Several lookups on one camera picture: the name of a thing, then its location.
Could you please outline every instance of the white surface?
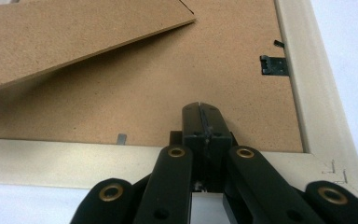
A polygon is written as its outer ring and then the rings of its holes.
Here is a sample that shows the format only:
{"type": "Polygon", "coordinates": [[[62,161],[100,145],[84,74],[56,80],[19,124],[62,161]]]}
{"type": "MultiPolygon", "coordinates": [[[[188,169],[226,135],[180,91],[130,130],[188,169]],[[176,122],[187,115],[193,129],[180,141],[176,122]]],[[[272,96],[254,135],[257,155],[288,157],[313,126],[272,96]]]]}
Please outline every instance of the white surface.
{"type": "MultiPolygon", "coordinates": [[[[0,185],[0,223],[69,223],[87,189],[0,185]]],[[[194,194],[192,224],[228,224],[221,194],[194,194]]]]}
{"type": "Polygon", "coordinates": [[[358,153],[358,1],[311,2],[358,153]]]}

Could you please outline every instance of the brass grommet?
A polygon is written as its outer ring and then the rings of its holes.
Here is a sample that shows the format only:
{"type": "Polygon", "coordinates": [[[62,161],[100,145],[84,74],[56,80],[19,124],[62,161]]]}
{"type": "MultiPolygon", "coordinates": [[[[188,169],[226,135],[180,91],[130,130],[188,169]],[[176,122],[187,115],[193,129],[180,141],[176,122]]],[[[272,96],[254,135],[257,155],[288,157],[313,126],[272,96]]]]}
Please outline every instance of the brass grommet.
{"type": "Polygon", "coordinates": [[[347,197],[336,189],[331,189],[328,187],[320,187],[318,188],[318,193],[319,195],[322,196],[322,198],[324,198],[330,203],[335,203],[340,205],[348,203],[347,197]],[[331,197],[328,195],[328,193],[333,193],[337,197],[331,197]]]}
{"type": "Polygon", "coordinates": [[[121,187],[121,185],[119,184],[110,184],[106,187],[104,187],[103,189],[101,189],[100,191],[100,199],[104,202],[112,202],[116,199],[118,199],[119,197],[121,197],[121,195],[123,194],[123,187],[121,187]],[[110,189],[115,189],[116,192],[114,194],[109,194],[108,190],[110,189]]]}
{"type": "Polygon", "coordinates": [[[240,148],[240,149],[237,150],[237,155],[239,155],[242,158],[250,159],[255,154],[254,154],[254,152],[252,150],[249,150],[247,148],[240,148]]]}
{"type": "Polygon", "coordinates": [[[168,155],[171,157],[183,157],[185,156],[185,151],[182,148],[174,147],[168,150],[168,155]]]}

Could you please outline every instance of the frame backing board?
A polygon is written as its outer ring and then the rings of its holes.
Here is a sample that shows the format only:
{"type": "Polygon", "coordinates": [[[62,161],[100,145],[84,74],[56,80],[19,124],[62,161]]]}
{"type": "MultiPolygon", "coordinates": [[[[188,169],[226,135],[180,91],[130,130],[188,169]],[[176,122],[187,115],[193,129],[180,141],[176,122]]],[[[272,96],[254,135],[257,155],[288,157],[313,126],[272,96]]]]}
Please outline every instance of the frame backing board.
{"type": "Polygon", "coordinates": [[[0,88],[194,21],[179,0],[0,6],[0,88]]]}
{"type": "Polygon", "coordinates": [[[283,56],[274,3],[192,1],[194,24],[0,90],[0,138],[164,147],[181,109],[221,109],[242,145],[302,151],[289,77],[263,77],[283,56]]]}

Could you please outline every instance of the black tool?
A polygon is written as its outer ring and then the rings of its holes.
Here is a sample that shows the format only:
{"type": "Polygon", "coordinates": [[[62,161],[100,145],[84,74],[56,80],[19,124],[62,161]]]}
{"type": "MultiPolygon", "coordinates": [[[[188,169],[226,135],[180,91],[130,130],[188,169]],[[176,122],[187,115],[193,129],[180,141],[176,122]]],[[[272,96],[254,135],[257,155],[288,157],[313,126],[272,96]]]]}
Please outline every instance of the black tool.
{"type": "Polygon", "coordinates": [[[183,108],[183,130],[171,132],[151,175],[131,185],[97,184],[71,223],[190,223],[191,193],[223,193],[231,223],[358,223],[358,199],[326,181],[292,188],[254,148],[238,146],[220,111],[183,108]]]}

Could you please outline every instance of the brown fiberboard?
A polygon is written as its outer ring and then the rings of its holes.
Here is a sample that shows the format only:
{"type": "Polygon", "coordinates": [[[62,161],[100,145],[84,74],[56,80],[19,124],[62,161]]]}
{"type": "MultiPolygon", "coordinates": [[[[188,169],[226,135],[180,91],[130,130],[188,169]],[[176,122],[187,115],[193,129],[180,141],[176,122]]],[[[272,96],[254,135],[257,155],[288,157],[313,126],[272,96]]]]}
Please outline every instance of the brown fiberboard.
{"type": "Polygon", "coordinates": [[[179,0],[0,6],[0,88],[195,20],[179,0]]]}
{"type": "Polygon", "coordinates": [[[217,106],[241,145],[302,150],[289,77],[263,77],[282,57],[273,1],[185,0],[195,23],[0,90],[0,138],[127,145],[169,143],[181,110],[217,106]]]}

